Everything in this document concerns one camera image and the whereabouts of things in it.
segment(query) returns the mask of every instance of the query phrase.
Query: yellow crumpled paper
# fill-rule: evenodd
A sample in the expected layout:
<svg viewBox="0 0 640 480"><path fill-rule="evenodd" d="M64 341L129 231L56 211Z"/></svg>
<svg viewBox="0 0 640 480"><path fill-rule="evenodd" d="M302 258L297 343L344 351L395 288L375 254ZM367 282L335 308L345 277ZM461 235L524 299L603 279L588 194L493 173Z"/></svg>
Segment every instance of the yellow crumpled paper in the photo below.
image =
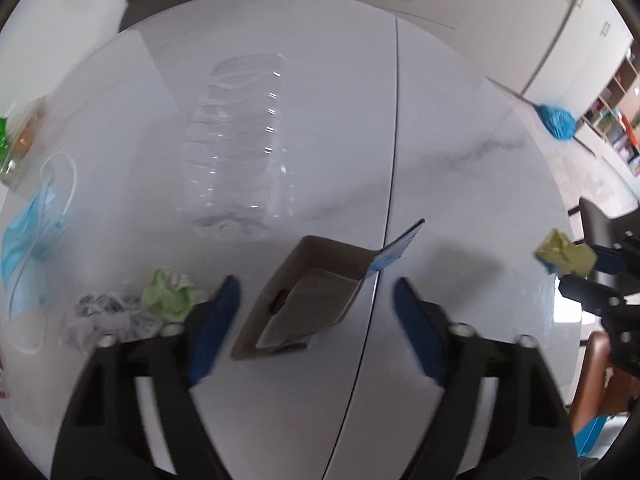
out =
<svg viewBox="0 0 640 480"><path fill-rule="evenodd" d="M558 229L551 230L536 249L535 256L549 273L557 272L558 276L576 274L582 278L587 277L598 259L587 244L575 245Z"/></svg>

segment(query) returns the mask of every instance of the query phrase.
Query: screw head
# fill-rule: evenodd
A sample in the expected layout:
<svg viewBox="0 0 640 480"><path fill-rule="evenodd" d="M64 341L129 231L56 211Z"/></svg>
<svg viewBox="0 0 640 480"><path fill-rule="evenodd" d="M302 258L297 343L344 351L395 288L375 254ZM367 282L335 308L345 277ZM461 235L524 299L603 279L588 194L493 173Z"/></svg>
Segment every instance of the screw head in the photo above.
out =
<svg viewBox="0 0 640 480"><path fill-rule="evenodd" d="M102 336L97 343L98 348L108 348L110 346L115 345L118 342L118 339L113 334L107 334Z"/></svg>
<svg viewBox="0 0 640 480"><path fill-rule="evenodd" d="M160 335L163 337L172 337L182 332L184 332L184 325L182 323L170 323L160 329Z"/></svg>
<svg viewBox="0 0 640 480"><path fill-rule="evenodd" d="M540 344L532 335L521 334L516 339L516 343L524 348L538 348Z"/></svg>
<svg viewBox="0 0 640 480"><path fill-rule="evenodd" d="M476 334L476 330L471 325L464 323L453 323L449 327L449 331L452 334L459 335L460 337L471 337Z"/></svg>

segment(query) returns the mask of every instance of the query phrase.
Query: green crumpled paper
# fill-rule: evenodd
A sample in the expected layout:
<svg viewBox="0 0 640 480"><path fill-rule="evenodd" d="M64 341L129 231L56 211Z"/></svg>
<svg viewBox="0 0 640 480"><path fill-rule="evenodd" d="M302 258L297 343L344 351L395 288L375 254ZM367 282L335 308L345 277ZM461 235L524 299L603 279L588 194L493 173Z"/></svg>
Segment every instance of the green crumpled paper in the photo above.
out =
<svg viewBox="0 0 640 480"><path fill-rule="evenodd" d="M194 306L208 299L207 293L193 286L187 276L178 277L170 269L156 269L142 293L142 305L171 322L183 322Z"/></svg>
<svg viewBox="0 0 640 480"><path fill-rule="evenodd" d="M582 278L587 277L597 260L596 254L587 244L574 244L558 229L551 230L536 249L535 256L550 274L576 274Z"/></svg>

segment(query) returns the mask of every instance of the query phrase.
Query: floor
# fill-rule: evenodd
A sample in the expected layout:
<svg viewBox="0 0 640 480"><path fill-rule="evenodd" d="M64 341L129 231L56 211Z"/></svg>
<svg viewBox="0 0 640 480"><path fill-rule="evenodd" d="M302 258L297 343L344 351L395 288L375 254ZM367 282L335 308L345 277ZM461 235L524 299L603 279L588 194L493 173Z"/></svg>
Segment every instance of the floor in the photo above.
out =
<svg viewBox="0 0 640 480"><path fill-rule="evenodd" d="M576 140L556 140L546 130L533 106L510 92L502 89L500 91L545 156L567 209L576 206L581 196L590 199L611 217L620 216L638 207L636 196L604 160L596 158ZM574 215L570 221L574 239L581 239L580 215ZM633 302L640 303L640 298L636 300ZM587 339L593 330L601 330L600 323L595 316L583 313L581 338ZM572 387L568 397L564 399L567 404L574 398L583 359L584 348L581 348ZM617 416L607 421L589 455L601 458L618 436L625 421L626 416Z"/></svg>

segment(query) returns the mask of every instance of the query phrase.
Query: round table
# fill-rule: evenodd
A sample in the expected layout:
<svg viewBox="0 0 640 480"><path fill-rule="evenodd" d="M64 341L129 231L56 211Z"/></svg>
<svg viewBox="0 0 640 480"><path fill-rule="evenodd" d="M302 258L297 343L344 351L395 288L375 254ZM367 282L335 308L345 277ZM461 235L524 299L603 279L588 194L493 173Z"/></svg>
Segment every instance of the round table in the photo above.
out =
<svg viewBox="0 0 640 480"><path fill-rule="evenodd" d="M263 240L201 237L184 215L185 131L213 67L267 53L284 59L278 135L289 206ZM552 227L569 231L542 154L491 83L387 12L350 0L197 0L126 30L50 96L0 227L58 151L76 161L78 188L47 261L44 347L21 354L0 328L3 415L45 473L86 359L60 347L63 314L79 296L124 281L141 292L156 267L211 292L228 274L241 280L214 373L192 390L233 478L400 476L440 389L420 373L393 313L399 276L486 337L535 336L561 388L570 384L579 324L554 322L554 279L531 256ZM257 295L300 237L379 249L423 217L402 259L368 279L343 322L310 349L230 358Z"/></svg>

